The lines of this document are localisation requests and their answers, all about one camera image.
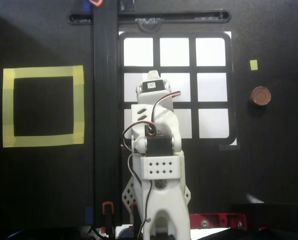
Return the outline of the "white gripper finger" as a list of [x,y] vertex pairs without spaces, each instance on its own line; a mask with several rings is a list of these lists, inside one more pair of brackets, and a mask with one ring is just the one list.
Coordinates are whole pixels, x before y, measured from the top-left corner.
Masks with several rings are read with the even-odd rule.
[[136,87],[136,93],[139,95],[157,91],[171,92],[171,85],[168,80],[160,77],[157,70],[151,70],[146,78]]

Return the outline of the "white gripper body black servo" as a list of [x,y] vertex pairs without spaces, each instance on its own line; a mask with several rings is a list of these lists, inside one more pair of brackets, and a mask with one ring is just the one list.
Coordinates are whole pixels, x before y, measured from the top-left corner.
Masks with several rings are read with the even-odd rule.
[[137,87],[137,103],[154,105],[159,99],[171,93],[166,88],[169,85],[163,79],[143,81]]

